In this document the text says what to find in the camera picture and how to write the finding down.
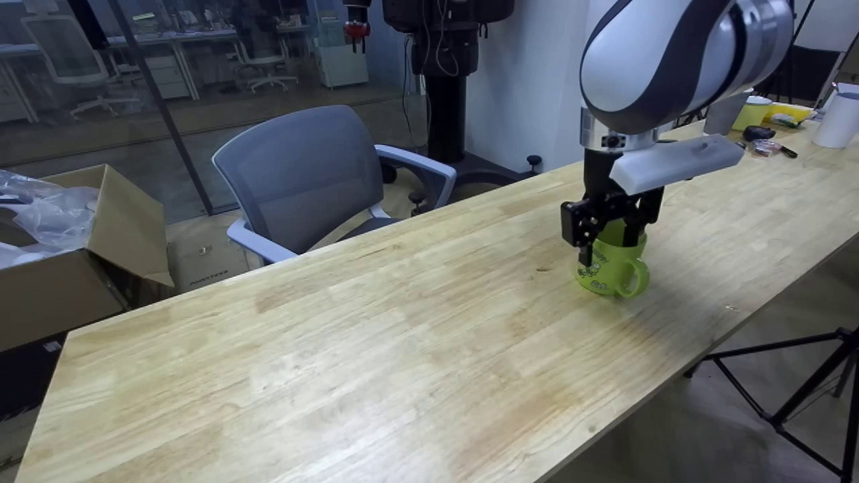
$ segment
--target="glass wall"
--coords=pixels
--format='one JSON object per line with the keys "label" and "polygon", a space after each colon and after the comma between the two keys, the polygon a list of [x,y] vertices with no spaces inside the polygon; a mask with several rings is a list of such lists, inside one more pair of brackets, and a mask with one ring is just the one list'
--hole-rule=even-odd
{"label": "glass wall", "polygon": [[341,0],[0,0],[0,170],[113,163],[188,221],[236,208],[212,154],[289,111],[350,104],[379,142],[420,146],[404,36],[376,4],[359,52],[342,18]]}

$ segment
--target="wooden table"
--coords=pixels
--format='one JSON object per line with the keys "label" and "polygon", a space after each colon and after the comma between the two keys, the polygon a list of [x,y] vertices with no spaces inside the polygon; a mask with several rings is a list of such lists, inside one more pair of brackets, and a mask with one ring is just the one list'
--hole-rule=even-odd
{"label": "wooden table", "polygon": [[859,232],[859,149],[671,188],[572,283],[565,167],[70,336],[22,480],[537,480]]}

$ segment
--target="floor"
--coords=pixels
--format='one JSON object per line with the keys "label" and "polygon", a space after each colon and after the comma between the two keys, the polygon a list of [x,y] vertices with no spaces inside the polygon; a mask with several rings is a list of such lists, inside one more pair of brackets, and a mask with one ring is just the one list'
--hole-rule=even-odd
{"label": "floor", "polygon": [[[368,122],[380,142],[416,146],[424,135],[420,104],[397,95],[397,90],[364,91],[313,91],[302,100],[349,102]],[[188,111],[188,118],[207,118],[240,112],[277,116],[289,111],[283,95],[248,96],[232,107]],[[227,190],[208,170],[208,155],[219,142],[238,132],[202,130],[188,135],[188,151],[197,167],[214,205],[227,205]],[[104,149],[95,154],[77,154],[62,159],[24,159],[16,170],[27,174],[50,174],[87,163],[113,163],[156,198],[163,201],[171,221],[168,245],[176,279],[184,291],[232,276],[255,268],[240,251],[223,240],[223,228],[236,212],[219,218],[202,218],[202,205],[193,186],[181,177],[175,149],[165,139],[138,139],[134,146]],[[389,209],[408,216],[410,177],[389,186]],[[744,347],[756,340],[775,340],[791,336],[822,332],[831,328],[854,328],[859,320],[859,240],[844,245],[838,256],[810,272],[803,283],[787,291],[779,302],[761,310],[740,332],[725,347]],[[831,347],[791,350],[779,355],[737,361],[737,375],[748,389],[772,409],[783,399],[830,353]],[[812,448],[840,459],[840,440],[844,428],[848,398],[831,399],[819,394],[812,406],[791,422]],[[0,483],[14,480],[16,463],[27,446],[34,414],[0,422]],[[816,463],[775,437],[732,386],[702,366],[691,378],[678,378],[640,406],[631,418],[616,424],[603,440],[585,453],[559,467],[552,483],[826,483],[835,480]]]}

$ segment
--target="green object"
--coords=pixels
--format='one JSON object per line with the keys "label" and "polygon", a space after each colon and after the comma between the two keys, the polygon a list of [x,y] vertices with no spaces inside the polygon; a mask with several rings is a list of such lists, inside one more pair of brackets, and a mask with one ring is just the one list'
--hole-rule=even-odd
{"label": "green object", "polygon": [[577,283],[600,299],[631,302],[648,285],[648,272],[640,264],[647,237],[635,247],[623,247],[623,228],[623,221],[608,224],[592,243],[592,267],[577,268]]}

